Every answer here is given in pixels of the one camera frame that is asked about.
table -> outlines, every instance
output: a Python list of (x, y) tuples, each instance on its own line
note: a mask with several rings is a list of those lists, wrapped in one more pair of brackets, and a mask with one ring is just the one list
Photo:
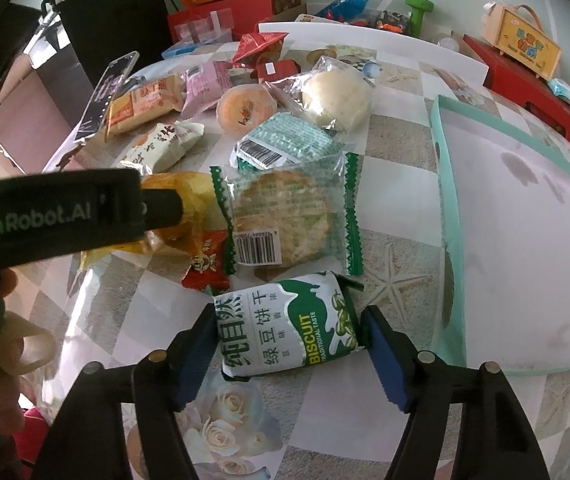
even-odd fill
[[(153, 78), (207, 59), (229, 59), (236, 45), (206, 46), (144, 72)], [(319, 42), (286, 41), (283, 57), (304, 69), (309, 51), (325, 47)], [(354, 302), (359, 311), (377, 304), (393, 328), (407, 333), (418, 348), (429, 348), (438, 338), (444, 289), (440, 193), (429, 120), (434, 97), (458, 95), (534, 136), (546, 136), (548, 126), (486, 88), (461, 91), (453, 84), (458, 88), (454, 92), (422, 62), (362, 48), (353, 53), (375, 56), (383, 69), (369, 123), (349, 139), (353, 150), (364, 156), (356, 209), (365, 267), (357, 279), (365, 290), (353, 295)], [(207, 171), (228, 158), (233, 139), (222, 135), (212, 112), (198, 120), (206, 124), (204, 138), (174, 171)], [(76, 162), (84, 167), (112, 164), (134, 137), (123, 137), (107, 149), (90, 142), (76, 155)], [(391, 212), (385, 205), (391, 205)], [(186, 262), (116, 252), (76, 279), (78, 264), (78, 255), (73, 255), (19, 267), (18, 289), (8, 298), (11, 310), (48, 328), (61, 343), (52, 364), (30, 376), (38, 405), (50, 419), (85, 363), (131, 364), (153, 349), (165, 348), (178, 331), (194, 323), (209, 299), (180, 285)], [(340, 270), (338, 261), (326, 258), (281, 276), (326, 269)], [(262, 282), (247, 269), (232, 277), (233, 288)], [(184, 430), (199, 427), (216, 399), (230, 392), (229, 384), (216, 374), (219, 366), (220, 355), (214, 358), (196, 401), (178, 417)], [(570, 372), (511, 377), (510, 383), (534, 428), (551, 477), (570, 480)], [(247, 407), (245, 420), (252, 433), (243, 437), (244, 454), (209, 467), (256, 470), (256, 478), (384, 478), (407, 420), (386, 401), (366, 352), (253, 378), (247, 384), (235, 383), (234, 388)], [(220, 405), (216, 406), (220, 414)], [(124, 406), (123, 414), (129, 434), (135, 427), (132, 406)], [(439, 479), (449, 478), (460, 415), (460, 406), (452, 406)], [(197, 444), (188, 444), (192, 457), (207, 460), (198, 455)], [(132, 464), (142, 472), (136, 454)], [(202, 469), (201, 473), (201, 478), (221, 478)]]

box handle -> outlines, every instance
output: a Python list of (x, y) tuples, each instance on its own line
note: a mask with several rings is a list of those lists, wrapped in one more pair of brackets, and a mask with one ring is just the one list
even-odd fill
[(516, 10), (518, 10), (520, 8), (528, 10), (529, 13), (534, 17), (534, 21), (536, 22), (536, 26), (538, 27), (538, 30), (540, 30), (540, 32), (544, 32), (543, 25), (542, 25), (542, 23), (540, 23), (540, 20), (538, 19), (538, 15), (536, 14), (536, 11), (534, 9), (532, 9), (531, 7), (529, 7), (528, 5), (518, 5), (518, 6), (514, 7), (514, 9), (516, 9)]

blue bottle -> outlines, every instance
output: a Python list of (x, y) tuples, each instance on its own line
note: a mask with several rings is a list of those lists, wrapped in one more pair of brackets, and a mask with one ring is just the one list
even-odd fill
[(367, 7), (369, 0), (334, 0), (324, 9), (320, 10), (316, 16), (326, 18), (336, 22), (348, 22), (356, 18)]

screw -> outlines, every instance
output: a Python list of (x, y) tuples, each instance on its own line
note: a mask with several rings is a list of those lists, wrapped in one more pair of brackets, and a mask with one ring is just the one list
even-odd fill
[(160, 363), (167, 359), (167, 352), (165, 350), (154, 350), (147, 356), (147, 359), (153, 363)]
[(485, 370), (491, 374), (497, 374), (500, 372), (500, 365), (496, 361), (487, 361), (484, 364)]
[(436, 356), (431, 352), (427, 352), (426, 350), (423, 350), (422, 352), (418, 352), (418, 361), (420, 361), (421, 363), (425, 363), (426, 365), (429, 365), (429, 364), (433, 363), (435, 360), (436, 360)]
[(102, 363), (98, 361), (92, 361), (91, 363), (87, 363), (84, 367), (82, 367), (82, 372), (91, 375), (96, 373), (98, 370), (102, 370)]

blue gripper pad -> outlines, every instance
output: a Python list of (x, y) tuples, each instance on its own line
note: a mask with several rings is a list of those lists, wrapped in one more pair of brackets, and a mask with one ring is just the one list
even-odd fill
[(173, 409), (180, 412), (196, 398), (218, 346), (213, 304), (207, 305), (194, 326), (179, 333), (167, 349)]
[[(387, 400), (398, 406), (402, 412), (407, 413), (411, 408), (412, 399), (407, 392), (406, 384), (413, 379), (413, 365), (407, 362), (407, 356), (396, 357), (388, 342), (391, 334), (396, 336), (404, 336), (404, 334), (394, 333), (378, 308), (373, 307), (373, 309), (375, 310), (367, 307), (360, 318), (363, 334), (367, 334), (369, 357), (374, 364)], [(405, 346), (396, 349), (396, 351), (404, 350), (406, 350)]]

